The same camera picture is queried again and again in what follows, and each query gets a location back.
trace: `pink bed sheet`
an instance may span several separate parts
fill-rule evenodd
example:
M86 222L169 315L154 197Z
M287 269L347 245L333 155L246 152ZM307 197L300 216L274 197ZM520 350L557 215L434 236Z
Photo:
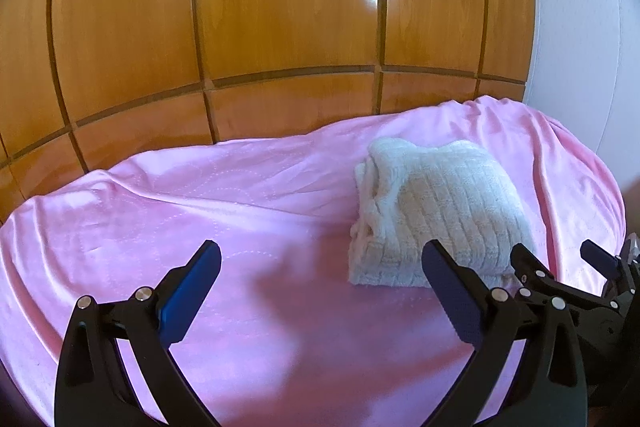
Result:
M31 198L0 229L0 357L28 402L52 425L79 296L124 299L213 239L222 272L172 353L223 426L420 425L471 350L431 290L347 282L353 168L380 136L485 147L518 189L539 258L563 282L600 292L578 248L586 238L621 247L620 191L594 153L520 103L485 96L306 136L146 152ZM143 406L161 417L123 344ZM507 390L518 348L512 355L485 416Z

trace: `mattress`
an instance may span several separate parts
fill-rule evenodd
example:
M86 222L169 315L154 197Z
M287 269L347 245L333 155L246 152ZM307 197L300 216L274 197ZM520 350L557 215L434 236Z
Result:
M541 261L600 293L604 280L578 248L586 238L610 252L622 246L616 182L562 125L521 103L484 96L305 136L146 152L31 198L0 229L0 358L28 402L52 425L56 365L79 296L127 298L213 239L222 271L171 349L223 426L421 425L471 348L432 290L347 282L353 169L381 136L487 149L522 198ZM121 345L142 405L161 418ZM499 407L520 347L483 416Z

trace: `folded sweater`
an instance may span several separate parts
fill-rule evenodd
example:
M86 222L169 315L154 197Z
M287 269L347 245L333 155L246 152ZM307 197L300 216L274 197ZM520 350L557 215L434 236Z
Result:
M423 148L380 138L370 144L355 176L360 217L351 227L353 284L430 287L420 256L431 239L489 288L516 283L510 265L514 245L534 252L513 182L471 142Z

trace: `bed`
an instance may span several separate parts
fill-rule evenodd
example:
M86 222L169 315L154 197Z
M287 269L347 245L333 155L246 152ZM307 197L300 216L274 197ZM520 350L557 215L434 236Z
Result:
M378 136L489 150L541 261L600 293L578 247L620 248L622 197L518 101L534 0L432 1L0 0L0 359L24 422L52 425L79 296L121 299L214 239L221 276L173 353L223 425L420 425L470 350L430 290L346 281Z

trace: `cable knit pattern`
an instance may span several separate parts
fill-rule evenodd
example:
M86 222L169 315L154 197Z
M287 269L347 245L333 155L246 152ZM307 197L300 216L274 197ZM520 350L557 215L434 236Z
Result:
M424 244L439 240L488 287L516 283L513 245L534 252L522 203L508 174L484 149L460 140L423 148L379 138L356 166L360 217L351 227L353 284L430 287Z

